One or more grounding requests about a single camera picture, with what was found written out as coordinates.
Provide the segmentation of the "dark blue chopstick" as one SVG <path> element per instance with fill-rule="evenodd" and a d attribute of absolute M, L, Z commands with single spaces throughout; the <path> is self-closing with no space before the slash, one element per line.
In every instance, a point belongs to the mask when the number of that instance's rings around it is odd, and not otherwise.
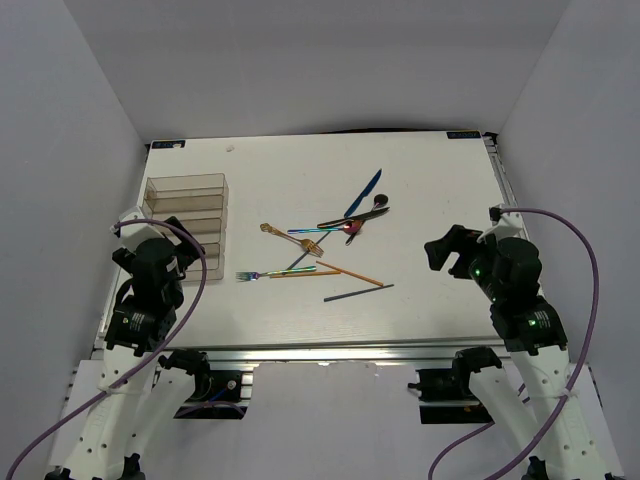
<path fill-rule="evenodd" d="M 325 233 L 303 233 L 303 234 L 319 234 L 320 237 L 317 240 L 312 240 L 314 242 L 316 242 L 320 247 L 321 247 L 321 243 L 325 240 L 325 238 L 330 234 L 330 232 L 325 232 Z M 294 234 L 292 236 L 296 237 L 296 238 L 301 238 L 301 236 L 303 234 Z M 297 267 L 306 257 L 314 257 L 314 258 L 322 258 L 322 257 L 316 257 L 314 255 L 311 255 L 309 253 L 306 253 L 303 250 L 303 253 L 296 259 L 293 261 L 293 263 L 289 266 L 289 269 L 292 269 L 294 267 Z"/>
<path fill-rule="evenodd" d="M 394 286 L 395 286 L 394 284 L 388 284 L 388 285 L 382 285 L 382 286 L 377 286 L 377 287 L 373 287 L 373 288 L 362 289 L 362 290 L 357 290 L 357 291 L 353 291 L 353 292 L 347 292 L 347 293 L 343 293 L 343 294 L 333 295 L 333 296 L 324 298 L 323 302 L 328 303 L 328 302 L 333 302 L 333 301 L 337 301 L 337 300 L 352 298 L 352 297 L 356 297 L 356 296 L 360 296 L 360 295 L 364 295 L 364 294 L 368 294 L 368 293 L 373 293 L 373 292 L 377 292 L 377 291 L 393 288 Z"/>

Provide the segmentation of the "orange chopstick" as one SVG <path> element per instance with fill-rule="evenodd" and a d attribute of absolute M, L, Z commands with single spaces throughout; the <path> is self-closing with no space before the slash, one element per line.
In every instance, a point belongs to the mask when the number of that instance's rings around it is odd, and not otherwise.
<path fill-rule="evenodd" d="M 271 279 L 276 278 L 300 278 L 300 277 L 313 277 L 313 276 L 331 276 L 331 275 L 340 275 L 341 272 L 336 270 L 327 270 L 327 271 L 305 271 L 305 272 L 293 272 L 293 273 L 281 273 L 271 275 Z"/>
<path fill-rule="evenodd" d="M 362 275 L 362 274 L 359 274 L 359 273 L 356 273 L 356 272 L 352 272 L 350 270 L 346 270 L 344 268 L 337 267 L 337 266 L 328 264 L 326 262 L 316 261 L 316 264 L 324 266 L 324 267 L 327 267 L 327 268 L 332 269 L 332 270 L 335 270 L 335 271 L 337 271 L 337 272 L 339 272 L 341 274 L 345 274 L 345 275 L 348 275 L 350 277 L 353 277 L 353 278 L 362 280 L 364 282 L 370 283 L 372 285 L 376 285 L 377 287 L 385 286 L 385 284 L 383 282 L 379 281 L 379 280 L 375 280 L 375 279 L 367 277 L 365 275 Z"/>

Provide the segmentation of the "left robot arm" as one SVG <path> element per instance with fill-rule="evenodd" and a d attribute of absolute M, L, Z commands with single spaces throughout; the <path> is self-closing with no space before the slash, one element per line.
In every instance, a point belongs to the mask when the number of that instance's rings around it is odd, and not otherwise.
<path fill-rule="evenodd" d="M 113 228 L 121 246 L 113 261 L 128 280 L 116 294 L 104 338 L 97 394 L 69 419 L 84 415 L 81 432 L 50 479 L 141 479 L 141 460 L 187 397 L 199 399 L 211 374 L 198 365 L 171 367 L 157 389 L 145 390 L 160 353 L 184 322 L 182 281 L 205 250 L 175 217 L 151 220 L 132 210 Z"/>

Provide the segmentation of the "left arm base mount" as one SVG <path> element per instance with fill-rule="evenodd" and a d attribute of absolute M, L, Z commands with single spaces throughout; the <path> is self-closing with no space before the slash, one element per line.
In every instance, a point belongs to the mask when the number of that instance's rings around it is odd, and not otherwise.
<path fill-rule="evenodd" d="M 178 375 L 186 380 L 187 397 L 182 399 L 175 419 L 241 420 L 247 407 L 241 406 L 243 373 L 240 370 L 214 370 L 205 352 L 191 349 L 174 350 L 158 358 L 160 376 Z"/>

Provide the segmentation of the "gold fork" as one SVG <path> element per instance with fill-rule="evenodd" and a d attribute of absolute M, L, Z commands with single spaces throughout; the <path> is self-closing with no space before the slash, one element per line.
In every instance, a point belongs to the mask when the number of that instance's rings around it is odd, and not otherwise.
<path fill-rule="evenodd" d="M 291 241 L 297 245 L 299 245 L 306 253 L 314 255 L 316 257 L 322 257 L 324 255 L 324 250 L 314 241 L 310 239 L 300 239 L 296 238 L 290 234 L 287 234 L 268 223 L 262 223 L 260 225 L 260 229 L 262 232 L 269 233 L 271 235 L 284 238 L 288 241 Z"/>

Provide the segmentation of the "black spoon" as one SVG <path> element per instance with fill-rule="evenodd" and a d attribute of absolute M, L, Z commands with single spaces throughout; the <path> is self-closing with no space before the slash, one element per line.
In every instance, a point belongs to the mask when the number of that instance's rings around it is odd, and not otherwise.
<path fill-rule="evenodd" d="M 348 228 L 349 237 L 345 242 L 346 246 L 351 245 L 351 243 L 353 242 L 353 240 L 355 239 L 355 237 L 357 236 L 357 234 L 360 232 L 363 225 L 367 221 L 380 217 L 389 210 L 388 201 L 389 201 L 389 198 L 385 194 L 377 194 L 374 197 L 374 206 L 372 210 L 366 214 L 363 214 L 359 219 L 354 220 L 350 224 Z"/>

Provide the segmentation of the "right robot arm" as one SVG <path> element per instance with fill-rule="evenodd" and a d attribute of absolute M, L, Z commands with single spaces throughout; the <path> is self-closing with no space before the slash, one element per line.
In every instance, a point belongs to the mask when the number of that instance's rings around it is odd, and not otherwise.
<path fill-rule="evenodd" d="M 453 390 L 477 398 L 515 450 L 507 469 L 525 465 L 526 479 L 610 479 L 581 404 L 573 392 L 568 341 L 557 311 L 541 295 L 538 249 L 518 237 L 499 237 L 454 225 L 424 246 L 429 266 L 474 281 L 490 301 L 490 319 L 517 368 L 525 394 L 510 385 L 488 347 L 461 350 L 453 362 Z"/>

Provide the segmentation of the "iridescent rainbow fork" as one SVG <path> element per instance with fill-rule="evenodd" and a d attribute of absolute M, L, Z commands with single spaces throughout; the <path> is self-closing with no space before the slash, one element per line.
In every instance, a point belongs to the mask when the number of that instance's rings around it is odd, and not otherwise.
<path fill-rule="evenodd" d="M 267 271 L 267 272 L 255 272 L 255 271 L 241 271 L 237 272 L 235 278 L 239 282 L 249 282 L 256 281 L 263 277 L 275 277 L 275 276 L 287 276 L 294 274 L 303 274 L 303 273 L 315 273 L 315 266 L 301 267 L 301 268 L 292 268 L 285 270 L 275 270 L 275 271 Z"/>

